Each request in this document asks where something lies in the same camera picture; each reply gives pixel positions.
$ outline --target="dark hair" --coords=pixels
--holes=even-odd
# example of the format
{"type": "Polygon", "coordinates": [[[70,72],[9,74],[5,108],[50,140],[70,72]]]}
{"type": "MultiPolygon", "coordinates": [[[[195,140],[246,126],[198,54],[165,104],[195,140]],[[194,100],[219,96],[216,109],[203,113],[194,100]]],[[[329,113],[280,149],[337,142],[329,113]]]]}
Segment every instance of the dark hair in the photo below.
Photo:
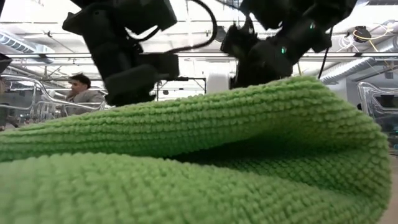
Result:
{"type": "Polygon", "coordinates": [[[86,84],[87,89],[89,89],[91,87],[90,79],[82,73],[79,73],[77,75],[70,77],[70,80],[76,80],[76,81],[81,82],[82,84],[86,84]]]}

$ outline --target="microfiber towel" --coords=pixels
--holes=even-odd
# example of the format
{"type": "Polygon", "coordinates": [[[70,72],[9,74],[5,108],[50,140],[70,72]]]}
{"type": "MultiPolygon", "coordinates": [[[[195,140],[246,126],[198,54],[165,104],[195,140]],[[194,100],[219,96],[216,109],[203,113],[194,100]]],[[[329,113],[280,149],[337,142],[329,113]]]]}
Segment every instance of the microfiber towel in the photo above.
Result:
{"type": "Polygon", "coordinates": [[[387,138],[313,78],[0,134],[0,223],[377,223],[387,138]]]}

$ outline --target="yellow cable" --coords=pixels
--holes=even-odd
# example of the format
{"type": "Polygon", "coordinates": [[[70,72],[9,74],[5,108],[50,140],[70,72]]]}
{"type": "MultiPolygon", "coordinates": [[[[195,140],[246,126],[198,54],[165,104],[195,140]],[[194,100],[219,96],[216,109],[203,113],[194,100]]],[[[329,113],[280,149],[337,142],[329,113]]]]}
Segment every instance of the yellow cable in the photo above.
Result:
{"type": "Polygon", "coordinates": [[[297,68],[298,68],[298,74],[299,74],[300,76],[302,76],[303,73],[301,72],[300,62],[297,62],[297,68]]]}
{"type": "Polygon", "coordinates": [[[376,48],[376,46],[374,45],[374,43],[372,42],[372,40],[369,40],[369,43],[372,45],[373,49],[374,49],[376,52],[379,52],[379,50],[376,48]]]}
{"type": "Polygon", "coordinates": [[[361,37],[361,36],[359,36],[359,35],[356,35],[356,34],[355,34],[356,32],[357,32],[357,30],[354,30],[353,35],[354,35],[355,37],[360,38],[360,39],[363,39],[363,40],[377,40],[377,39],[379,39],[379,38],[381,38],[381,37],[385,37],[385,36],[389,33],[389,31],[388,31],[388,29],[387,29],[386,32],[383,33],[383,35],[380,35],[380,36],[377,36],[377,37],[373,37],[373,38],[366,38],[366,37],[361,37]]]}

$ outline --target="man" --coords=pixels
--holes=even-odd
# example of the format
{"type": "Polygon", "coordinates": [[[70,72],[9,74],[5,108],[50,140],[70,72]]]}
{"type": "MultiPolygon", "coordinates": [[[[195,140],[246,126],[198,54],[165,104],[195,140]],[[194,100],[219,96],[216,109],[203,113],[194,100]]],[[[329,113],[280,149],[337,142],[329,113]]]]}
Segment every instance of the man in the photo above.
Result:
{"type": "MultiPolygon", "coordinates": [[[[67,96],[66,100],[72,103],[102,103],[104,97],[98,91],[89,90],[91,87],[90,79],[82,73],[70,77],[69,83],[71,86],[71,91],[67,96]]],[[[74,108],[67,106],[67,115],[72,114],[83,114],[90,112],[91,110],[85,108],[74,108]]]]}

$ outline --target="clear plastic chair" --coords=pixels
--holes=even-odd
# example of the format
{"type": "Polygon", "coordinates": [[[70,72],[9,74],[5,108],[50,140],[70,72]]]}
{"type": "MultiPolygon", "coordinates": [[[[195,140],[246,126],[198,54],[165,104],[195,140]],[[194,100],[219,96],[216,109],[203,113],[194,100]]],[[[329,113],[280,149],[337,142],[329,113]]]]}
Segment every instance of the clear plastic chair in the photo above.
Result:
{"type": "Polygon", "coordinates": [[[105,101],[72,103],[57,99],[48,93],[43,83],[33,78],[17,75],[1,75],[1,78],[6,89],[0,94],[0,129],[70,116],[70,108],[92,112],[103,110],[106,105],[105,101]]]}
{"type": "Polygon", "coordinates": [[[398,156],[398,89],[387,90],[361,82],[358,91],[362,110],[381,126],[388,136],[391,154],[398,156]]]}

